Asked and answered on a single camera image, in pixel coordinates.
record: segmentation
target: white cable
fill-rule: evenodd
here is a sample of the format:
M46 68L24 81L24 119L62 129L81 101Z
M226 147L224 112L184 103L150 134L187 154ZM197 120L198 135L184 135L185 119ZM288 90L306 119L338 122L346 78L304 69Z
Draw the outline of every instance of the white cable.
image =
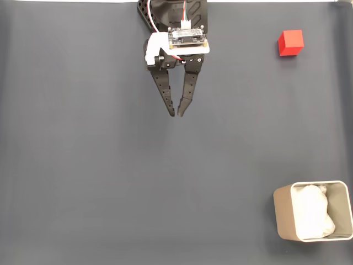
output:
M149 20L151 21L151 24L152 24L152 26L154 27L155 31L156 31L156 32L159 32L159 30L157 29L157 27L156 27L156 25L154 24L154 21L153 21L153 19L152 19L150 6L151 6L151 0L148 0L148 1L147 1L147 13L148 13Z
M148 17L149 17L149 20L151 21L151 24L154 28L154 30L156 32L159 32L159 30L157 29L156 25L154 24L154 21L152 19L152 15L151 15L151 0L148 0L147 1L147 13L148 13ZM181 60L181 58L178 56L178 55L172 55L174 58L178 59L178 60Z

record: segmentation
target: red block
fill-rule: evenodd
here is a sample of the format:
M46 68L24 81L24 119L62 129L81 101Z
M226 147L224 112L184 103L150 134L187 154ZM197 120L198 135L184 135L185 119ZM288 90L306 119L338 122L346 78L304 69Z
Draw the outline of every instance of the red block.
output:
M304 48L302 30L285 30L278 39L280 56L298 55Z

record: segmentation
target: table surface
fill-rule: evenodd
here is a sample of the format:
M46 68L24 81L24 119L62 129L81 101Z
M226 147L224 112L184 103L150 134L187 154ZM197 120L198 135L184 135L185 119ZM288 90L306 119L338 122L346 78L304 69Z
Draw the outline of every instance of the table surface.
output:
M0 265L352 264L350 241L280 239L272 198L353 188L351 10L209 4L211 52L171 118L136 4L0 3ZM280 58L290 29L305 48Z

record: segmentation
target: white wall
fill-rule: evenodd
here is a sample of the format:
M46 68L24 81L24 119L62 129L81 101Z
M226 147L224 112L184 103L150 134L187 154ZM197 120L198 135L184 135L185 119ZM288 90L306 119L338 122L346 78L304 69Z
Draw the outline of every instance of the white wall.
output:
M15 0L33 2L90 2L90 3L125 3L137 0ZM208 2L336 2L336 0L208 0Z

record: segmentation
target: connector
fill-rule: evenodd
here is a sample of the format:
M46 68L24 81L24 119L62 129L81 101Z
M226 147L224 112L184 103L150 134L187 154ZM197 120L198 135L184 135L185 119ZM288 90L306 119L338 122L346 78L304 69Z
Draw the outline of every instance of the connector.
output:
M191 29L191 20L180 21L181 29Z

